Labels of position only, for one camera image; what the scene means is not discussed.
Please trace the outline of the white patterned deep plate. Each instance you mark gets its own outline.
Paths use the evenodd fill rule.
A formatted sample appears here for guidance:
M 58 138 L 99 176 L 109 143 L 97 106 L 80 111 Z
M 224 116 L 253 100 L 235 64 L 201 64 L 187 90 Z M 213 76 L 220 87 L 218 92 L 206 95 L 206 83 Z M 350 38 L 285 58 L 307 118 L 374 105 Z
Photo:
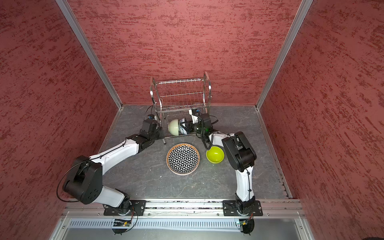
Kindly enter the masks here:
M 186 176 L 199 166 L 200 153 L 191 144 L 181 143 L 173 146 L 167 153 L 168 168 L 176 175 Z

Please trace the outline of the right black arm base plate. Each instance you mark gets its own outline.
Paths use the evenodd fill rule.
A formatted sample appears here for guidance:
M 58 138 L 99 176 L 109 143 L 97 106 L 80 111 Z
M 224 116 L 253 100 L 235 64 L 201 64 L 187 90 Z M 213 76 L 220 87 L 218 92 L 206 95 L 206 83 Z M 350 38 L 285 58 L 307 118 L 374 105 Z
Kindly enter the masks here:
M 237 207 L 236 201 L 224 200 L 223 213 L 226 217 L 250 217 L 251 214 L 253 214 L 254 217 L 262 217 L 264 215 L 260 201 L 255 201 L 251 208 L 248 208 L 247 210 L 243 211 L 243 213 L 241 213 L 241 211 Z

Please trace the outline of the lime green bowl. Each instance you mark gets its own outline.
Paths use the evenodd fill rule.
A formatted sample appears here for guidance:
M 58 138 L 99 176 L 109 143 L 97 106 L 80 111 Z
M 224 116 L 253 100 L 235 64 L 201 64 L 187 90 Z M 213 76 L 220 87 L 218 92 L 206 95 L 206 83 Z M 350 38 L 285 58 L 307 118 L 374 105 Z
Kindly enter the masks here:
M 210 163 L 219 164 L 224 160 L 225 153 L 220 147 L 212 146 L 206 151 L 206 157 Z

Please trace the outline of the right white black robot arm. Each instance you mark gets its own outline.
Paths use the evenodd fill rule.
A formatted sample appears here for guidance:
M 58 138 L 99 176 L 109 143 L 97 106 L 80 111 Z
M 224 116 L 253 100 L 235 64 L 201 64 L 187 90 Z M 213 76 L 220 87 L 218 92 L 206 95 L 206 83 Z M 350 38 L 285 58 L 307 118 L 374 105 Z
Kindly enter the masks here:
M 180 124 L 188 134 L 195 133 L 206 150 L 220 147 L 229 160 L 231 167 L 236 171 L 237 190 L 235 193 L 236 208 L 240 215 L 252 214 L 256 204 L 252 187 L 252 172 L 257 155 L 243 132 L 234 134 L 221 133 L 213 128 L 211 116 L 201 113 L 197 109 L 189 110 L 191 121 Z

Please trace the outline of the steel two-tier dish rack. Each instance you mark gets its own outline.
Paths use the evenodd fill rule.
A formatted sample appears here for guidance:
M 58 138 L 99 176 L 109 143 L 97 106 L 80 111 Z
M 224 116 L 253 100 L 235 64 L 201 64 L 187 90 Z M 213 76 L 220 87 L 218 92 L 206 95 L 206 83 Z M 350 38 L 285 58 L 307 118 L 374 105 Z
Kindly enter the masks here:
M 173 137 L 168 131 L 171 120 L 192 120 L 190 109 L 199 109 L 207 114 L 210 112 L 212 84 L 206 71 L 199 78 L 156 81 L 150 77 L 150 95 L 165 137 Z

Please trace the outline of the pale green bowl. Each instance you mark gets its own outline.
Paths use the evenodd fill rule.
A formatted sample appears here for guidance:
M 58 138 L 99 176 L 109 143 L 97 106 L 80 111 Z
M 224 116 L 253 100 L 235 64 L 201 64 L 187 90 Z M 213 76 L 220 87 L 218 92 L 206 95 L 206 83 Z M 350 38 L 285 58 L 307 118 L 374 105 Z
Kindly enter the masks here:
M 169 122 L 168 131 L 172 136 L 179 136 L 179 120 L 174 119 Z

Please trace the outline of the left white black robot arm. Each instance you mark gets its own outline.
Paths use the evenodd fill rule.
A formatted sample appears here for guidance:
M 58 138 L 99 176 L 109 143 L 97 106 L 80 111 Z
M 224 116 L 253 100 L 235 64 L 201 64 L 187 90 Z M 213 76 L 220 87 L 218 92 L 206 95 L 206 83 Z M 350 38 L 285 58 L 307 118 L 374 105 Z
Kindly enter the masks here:
M 128 194 L 105 187 L 103 176 L 120 162 L 135 156 L 164 137 L 154 115 L 144 119 L 138 134 L 126 137 L 119 145 L 90 157 L 79 156 L 64 176 L 62 189 L 84 205 L 99 203 L 116 215 L 133 213 Z

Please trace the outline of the blue floral white bowl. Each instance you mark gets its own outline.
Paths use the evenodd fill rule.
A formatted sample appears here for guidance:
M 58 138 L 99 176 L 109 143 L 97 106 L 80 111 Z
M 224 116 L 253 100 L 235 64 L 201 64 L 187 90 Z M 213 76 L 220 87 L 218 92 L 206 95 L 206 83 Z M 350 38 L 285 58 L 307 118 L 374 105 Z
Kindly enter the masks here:
M 183 118 L 179 121 L 179 131 L 181 135 L 187 135 L 186 130 L 186 118 Z

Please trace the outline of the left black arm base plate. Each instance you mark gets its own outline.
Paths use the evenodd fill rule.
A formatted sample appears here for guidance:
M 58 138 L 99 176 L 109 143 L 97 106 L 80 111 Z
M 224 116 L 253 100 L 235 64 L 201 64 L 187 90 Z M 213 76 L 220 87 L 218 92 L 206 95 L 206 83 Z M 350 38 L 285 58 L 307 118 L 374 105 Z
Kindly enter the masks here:
M 146 203 L 145 200 L 124 200 L 118 207 L 103 205 L 104 216 L 128 217 L 135 214 L 142 216 Z

